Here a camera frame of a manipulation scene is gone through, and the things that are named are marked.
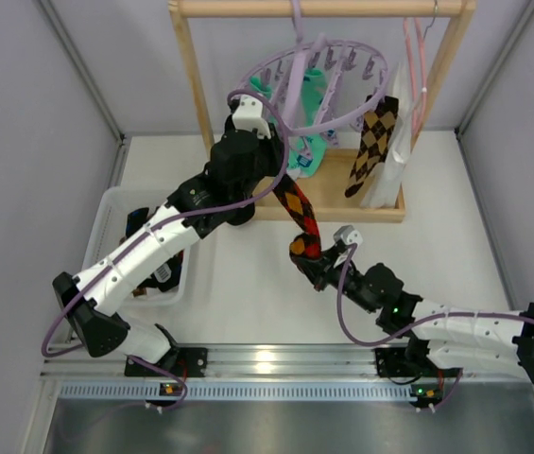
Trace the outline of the red orange argyle sock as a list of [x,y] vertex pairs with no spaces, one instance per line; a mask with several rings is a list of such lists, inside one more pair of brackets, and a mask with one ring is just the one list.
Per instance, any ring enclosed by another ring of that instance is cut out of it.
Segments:
[[287,174],[273,189],[276,199],[299,226],[301,232],[289,245],[290,258],[317,260],[322,255],[321,236],[313,205],[298,184]]

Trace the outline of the green sock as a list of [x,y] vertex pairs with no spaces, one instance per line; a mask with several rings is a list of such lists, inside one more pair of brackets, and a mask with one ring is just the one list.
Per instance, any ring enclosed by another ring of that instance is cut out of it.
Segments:
[[273,97],[273,89],[269,82],[261,76],[252,76],[250,78],[250,88],[252,91],[259,93],[265,99],[271,101]]
[[[317,68],[305,71],[301,87],[301,104],[306,126],[312,126],[327,90],[325,74]],[[294,179],[310,178],[318,170],[327,149],[319,135],[301,136],[288,160],[288,173]]]

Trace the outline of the purple round clip hanger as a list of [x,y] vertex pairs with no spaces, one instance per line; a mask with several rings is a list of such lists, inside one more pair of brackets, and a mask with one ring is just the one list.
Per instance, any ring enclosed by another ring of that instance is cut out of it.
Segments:
[[[363,115],[384,99],[391,67],[380,51],[364,43],[330,40],[323,33],[307,42],[301,3],[293,1],[291,8],[296,43],[254,66],[239,86],[261,94],[278,108],[292,135],[308,143],[320,141],[337,147],[337,131],[360,127]],[[358,68],[360,55],[367,58],[361,79],[377,79],[377,83],[370,95],[359,99],[357,107],[339,113],[344,79]]]

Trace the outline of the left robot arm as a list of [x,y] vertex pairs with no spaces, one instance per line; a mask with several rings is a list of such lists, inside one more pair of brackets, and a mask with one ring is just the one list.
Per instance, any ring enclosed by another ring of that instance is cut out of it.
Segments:
[[232,119],[196,176],[183,182],[123,244],[90,268],[52,282],[61,316],[93,358],[118,352],[158,375],[170,375],[181,348],[157,323],[125,320],[125,298],[175,254],[223,224],[251,219],[264,178],[279,182],[289,154],[287,134],[263,118]]

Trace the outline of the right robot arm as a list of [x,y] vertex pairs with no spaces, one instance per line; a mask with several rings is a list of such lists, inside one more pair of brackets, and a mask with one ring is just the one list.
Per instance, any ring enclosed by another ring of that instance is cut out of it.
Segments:
[[292,263],[315,290],[328,286],[367,312],[392,339],[408,339],[405,360],[414,374],[438,369],[492,371],[534,385],[534,303],[523,311],[481,312],[440,305],[404,290],[382,263],[360,272],[336,255],[294,255]]

